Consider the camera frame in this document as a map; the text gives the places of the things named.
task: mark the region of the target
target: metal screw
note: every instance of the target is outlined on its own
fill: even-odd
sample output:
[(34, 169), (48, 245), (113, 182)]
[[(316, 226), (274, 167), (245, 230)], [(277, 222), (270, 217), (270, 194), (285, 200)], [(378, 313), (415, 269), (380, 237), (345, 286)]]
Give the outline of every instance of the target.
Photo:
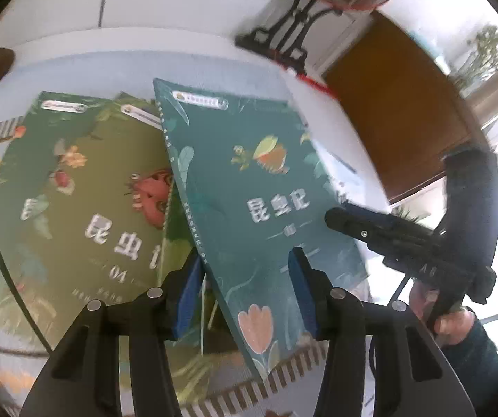
[(342, 288), (333, 288), (330, 290), (330, 296), (335, 300), (342, 300), (345, 298), (345, 290)]
[(397, 310), (398, 312), (403, 312), (407, 308), (407, 304), (403, 301), (395, 300), (392, 303), (392, 309)]
[(164, 290), (159, 287), (153, 287), (147, 292), (149, 298), (159, 298), (164, 294)]
[(102, 306), (102, 302), (100, 300), (92, 300), (87, 304), (87, 309), (91, 312), (100, 309)]

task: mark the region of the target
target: brown door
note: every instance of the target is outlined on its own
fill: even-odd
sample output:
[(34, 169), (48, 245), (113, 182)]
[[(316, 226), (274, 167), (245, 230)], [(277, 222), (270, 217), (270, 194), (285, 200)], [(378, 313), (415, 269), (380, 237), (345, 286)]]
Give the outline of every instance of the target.
[(361, 137), (391, 203), (442, 175), (442, 158), (472, 141), (478, 122), (450, 80), (380, 13), (326, 74)]

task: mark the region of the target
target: dark sleeve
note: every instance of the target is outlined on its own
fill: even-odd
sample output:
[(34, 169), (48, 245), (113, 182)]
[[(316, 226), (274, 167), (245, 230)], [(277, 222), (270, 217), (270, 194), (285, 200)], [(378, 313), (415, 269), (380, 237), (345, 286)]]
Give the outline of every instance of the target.
[(498, 402), (498, 353), (496, 345), (475, 317), (467, 338), (442, 349), (479, 415)]

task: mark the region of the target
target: ladybug illustration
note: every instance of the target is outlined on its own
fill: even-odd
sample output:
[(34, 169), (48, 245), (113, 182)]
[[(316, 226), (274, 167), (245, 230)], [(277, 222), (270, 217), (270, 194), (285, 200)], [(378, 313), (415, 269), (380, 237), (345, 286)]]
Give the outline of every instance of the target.
[(133, 190), (133, 208), (142, 211), (148, 223), (159, 229), (164, 228), (172, 183), (173, 174), (169, 168), (157, 170), (147, 177), (131, 175), (129, 187)]

